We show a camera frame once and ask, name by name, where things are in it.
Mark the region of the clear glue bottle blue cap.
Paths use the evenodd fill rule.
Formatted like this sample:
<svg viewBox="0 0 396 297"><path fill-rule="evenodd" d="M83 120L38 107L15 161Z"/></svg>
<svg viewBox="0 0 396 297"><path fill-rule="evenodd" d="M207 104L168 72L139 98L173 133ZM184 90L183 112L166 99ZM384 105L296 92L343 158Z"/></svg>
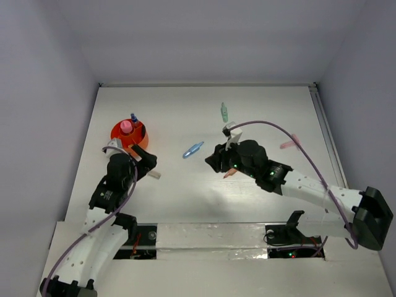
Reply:
<svg viewBox="0 0 396 297"><path fill-rule="evenodd" d="M140 121L137 119L134 113L131 113L131 123L134 128L138 127L140 124Z"/></svg>

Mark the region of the pink cap crayon bottle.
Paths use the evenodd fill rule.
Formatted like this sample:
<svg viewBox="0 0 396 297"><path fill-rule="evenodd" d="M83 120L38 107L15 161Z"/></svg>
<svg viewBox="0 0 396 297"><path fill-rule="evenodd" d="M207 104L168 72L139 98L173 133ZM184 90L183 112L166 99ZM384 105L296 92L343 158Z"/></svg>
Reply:
<svg viewBox="0 0 396 297"><path fill-rule="evenodd" d="M125 135L129 135L133 131L133 126L130 121L124 120L120 124L121 132Z"/></svg>

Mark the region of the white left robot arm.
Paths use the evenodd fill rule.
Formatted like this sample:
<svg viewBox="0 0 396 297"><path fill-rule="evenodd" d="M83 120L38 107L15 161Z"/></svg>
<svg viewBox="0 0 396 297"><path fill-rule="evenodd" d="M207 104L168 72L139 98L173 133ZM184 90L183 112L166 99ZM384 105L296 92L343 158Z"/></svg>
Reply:
<svg viewBox="0 0 396 297"><path fill-rule="evenodd" d="M94 190L79 237L62 253L40 285L42 296L97 296L97 283L123 244L137 237L137 219L122 213L137 182L157 165L157 156L139 145L137 154L113 150L106 174Z"/></svg>

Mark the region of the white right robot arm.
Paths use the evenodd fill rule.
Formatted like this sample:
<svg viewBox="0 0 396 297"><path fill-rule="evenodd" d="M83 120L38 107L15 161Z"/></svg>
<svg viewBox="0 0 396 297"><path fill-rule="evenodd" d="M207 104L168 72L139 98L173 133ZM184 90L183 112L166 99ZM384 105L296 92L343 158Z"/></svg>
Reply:
<svg viewBox="0 0 396 297"><path fill-rule="evenodd" d="M331 236L355 239L358 245L380 251L383 248L394 215L380 190L326 186L291 166L268 158L265 148L255 140L238 144L218 144L205 159L216 173L234 169L254 179L269 193L301 199L326 210L317 221L308 219L304 210L295 210L289 217L285 236L298 243L306 236Z"/></svg>

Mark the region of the grey white eraser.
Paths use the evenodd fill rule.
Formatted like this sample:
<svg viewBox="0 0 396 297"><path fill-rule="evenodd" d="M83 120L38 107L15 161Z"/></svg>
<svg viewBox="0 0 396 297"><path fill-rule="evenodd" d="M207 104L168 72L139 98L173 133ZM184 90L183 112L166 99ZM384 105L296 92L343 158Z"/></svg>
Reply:
<svg viewBox="0 0 396 297"><path fill-rule="evenodd" d="M161 178L161 174L156 172L156 171L149 171L147 173L148 176L153 177L155 179L160 179Z"/></svg>

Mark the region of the orange highlighter pen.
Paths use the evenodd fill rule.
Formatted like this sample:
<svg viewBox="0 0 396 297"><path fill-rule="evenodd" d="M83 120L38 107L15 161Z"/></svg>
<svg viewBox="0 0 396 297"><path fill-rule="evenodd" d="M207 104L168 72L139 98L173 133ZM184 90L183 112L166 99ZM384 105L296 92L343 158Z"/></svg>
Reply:
<svg viewBox="0 0 396 297"><path fill-rule="evenodd" d="M229 169L229 170L225 173L225 175L223 176L223 179L228 178L228 177L230 177L230 176L233 176L233 175L236 174L237 172L238 172L238 170L236 170L236 169L234 169L234 168Z"/></svg>

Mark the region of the orange round desk organizer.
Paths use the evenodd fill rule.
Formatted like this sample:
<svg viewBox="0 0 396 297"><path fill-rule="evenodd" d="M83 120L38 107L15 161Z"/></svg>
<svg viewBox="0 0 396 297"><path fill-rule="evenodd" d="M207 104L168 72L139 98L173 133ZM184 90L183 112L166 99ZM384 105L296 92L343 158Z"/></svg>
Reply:
<svg viewBox="0 0 396 297"><path fill-rule="evenodd" d="M140 122L139 126L134 128L133 131L129 134L129 135L125 135L121 132L120 129L120 124L121 122L118 122L111 130L110 133L110 139L114 139L114 138L118 138L121 140L122 145L123 145L123 149L126 152L129 152L130 154L132 154L134 157L137 156L137 154L132 150L132 146L137 144L140 147L142 147L144 150L147 149L147 147L149 146L149 136L146 130L146 136L144 138L142 138L141 136L141 129L142 129L142 125L144 125L142 122Z"/></svg>

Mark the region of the blue highlighter pen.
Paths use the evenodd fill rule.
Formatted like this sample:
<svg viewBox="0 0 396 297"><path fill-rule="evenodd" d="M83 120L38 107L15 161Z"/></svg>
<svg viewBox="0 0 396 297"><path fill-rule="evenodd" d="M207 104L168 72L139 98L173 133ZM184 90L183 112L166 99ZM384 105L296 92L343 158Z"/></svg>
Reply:
<svg viewBox="0 0 396 297"><path fill-rule="evenodd" d="M183 159L187 159L189 158L191 155L195 154L197 151L200 150L201 146L203 146L204 142L199 142L194 144L192 147L190 147L189 149L187 149L183 155L182 158Z"/></svg>

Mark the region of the green highlighter pen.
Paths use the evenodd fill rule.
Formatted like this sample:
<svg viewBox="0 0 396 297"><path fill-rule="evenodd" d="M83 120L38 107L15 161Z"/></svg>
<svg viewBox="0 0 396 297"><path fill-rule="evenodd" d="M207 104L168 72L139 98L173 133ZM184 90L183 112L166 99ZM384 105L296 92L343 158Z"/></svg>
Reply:
<svg viewBox="0 0 396 297"><path fill-rule="evenodd" d="M228 109L224 102L221 103L220 112L221 112L223 122L227 123L228 122Z"/></svg>

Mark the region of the pink highlighter pen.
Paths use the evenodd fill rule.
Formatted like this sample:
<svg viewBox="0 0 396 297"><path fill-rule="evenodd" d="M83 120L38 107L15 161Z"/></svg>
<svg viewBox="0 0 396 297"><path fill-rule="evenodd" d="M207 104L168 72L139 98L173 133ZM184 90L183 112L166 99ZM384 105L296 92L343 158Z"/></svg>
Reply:
<svg viewBox="0 0 396 297"><path fill-rule="evenodd" d="M281 144L279 146L279 148L281 150L283 150L283 149L288 149L290 147L296 147L297 151L300 151L300 147L299 146L301 145L301 142L299 141L299 139L296 136L296 134L292 134L291 136L292 136L292 139L289 140L288 142L285 142L285 143Z"/></svg>

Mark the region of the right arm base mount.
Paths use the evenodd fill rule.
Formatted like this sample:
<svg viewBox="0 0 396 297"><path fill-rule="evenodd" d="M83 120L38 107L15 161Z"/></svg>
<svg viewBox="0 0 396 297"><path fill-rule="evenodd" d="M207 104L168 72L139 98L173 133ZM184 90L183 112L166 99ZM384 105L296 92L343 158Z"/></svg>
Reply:
<svg viewBox="0 0 396 297"><path fill-rule="evenodd" d="M285 223L265 226L263 240L270 259L325 258L321 237L307 237L297 229L303 214L296 210Z"/></svg>

